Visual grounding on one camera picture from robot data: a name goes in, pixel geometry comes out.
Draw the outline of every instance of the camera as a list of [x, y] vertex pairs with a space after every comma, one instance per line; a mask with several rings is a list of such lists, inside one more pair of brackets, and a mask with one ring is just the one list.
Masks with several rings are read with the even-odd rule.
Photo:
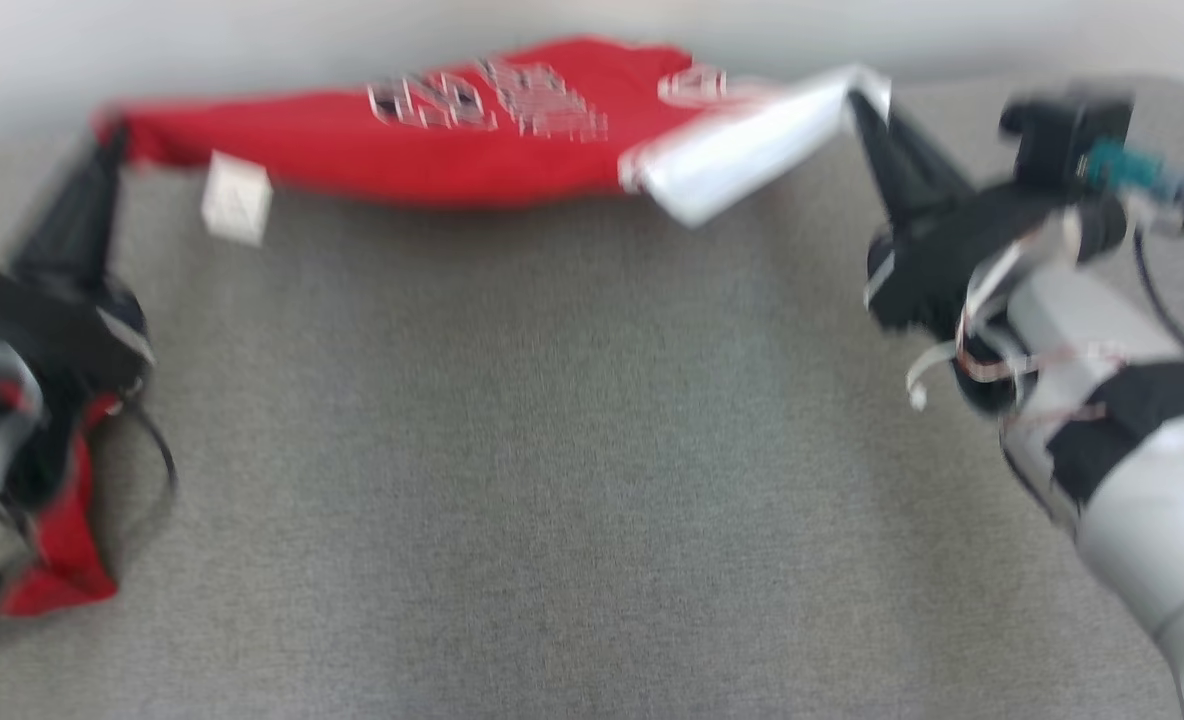
[[1045, 191], [1080, 195], [1090, 148], [1122, 143], [1135, 108], [1127, 94], [1073, 88], [1060, 96], [1011, 99], [1000, 117], [1004, 135], [1018, 139], [1014, 179]]

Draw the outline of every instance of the white wall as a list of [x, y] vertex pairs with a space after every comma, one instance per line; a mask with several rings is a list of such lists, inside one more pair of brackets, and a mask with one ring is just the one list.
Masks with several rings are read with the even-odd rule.
[[781, 78], [1060, 64], [1086, 1], [2, 0], [0, 136], [77, 127], [116, 97], [360, 83], [575, 32]]
[[1184, 0], [1090, 0], [1075, 62], [1184, 79]]

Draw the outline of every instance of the red fabric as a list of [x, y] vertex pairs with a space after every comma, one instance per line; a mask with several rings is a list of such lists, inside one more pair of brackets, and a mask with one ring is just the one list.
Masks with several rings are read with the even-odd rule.
[[90, 534], [86, 512], [94, 493], [85, 432], [107, 418], [116, 397], [103, 396], [85, 412], [84, 432], [72, 441], [71, 474], [60, 495], [36, 519], [36, 546], [40, 559], [13, 585], [2, 613], [26, 618], [53, 610], [103, 602], [117, 587], [99, 559]]
[[[516, 206], [623, 192], [620, 155], [703, 111], [659, 99], [661, 79], [695, 66], [675, 47], [574, 38], [372, 86], [109, 117], [129, 126], [131, 161], [194, 167], [218, 150], [341, 195]], [[374, 102], [388, 92], [395, 112]]]

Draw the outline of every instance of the white label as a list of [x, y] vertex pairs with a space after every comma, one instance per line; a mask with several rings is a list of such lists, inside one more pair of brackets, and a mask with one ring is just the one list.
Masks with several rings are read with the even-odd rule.
[[212, 234], [245, 245], [263, 245], [271, 206], [272, 182], [262, 165], [214, 152], [200, 201], [200, 214]]

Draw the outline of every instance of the gray carpet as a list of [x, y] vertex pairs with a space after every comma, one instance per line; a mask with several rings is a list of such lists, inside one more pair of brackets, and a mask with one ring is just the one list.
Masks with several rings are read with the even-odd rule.
[[[1035, 78], [902, 88], [972, 172]], [[1133, 137], [1184, 163], [1184, 86]], [[0, 146], [0, 253], [65, 150]], [[644, 200], [520, 213], [282, 191], [207, 237], [127, 184], [159, 371], [97, 437], [115, 602], [0, 632], [0, 719], [1173, 719], [1158, 652], [939, 374], [860, 303], [852, 140], [697, 232]], [[1184, 319], [1184, 243], [1156, 274]], [[1139, 297], [1126, 253], [1105, 271]]]

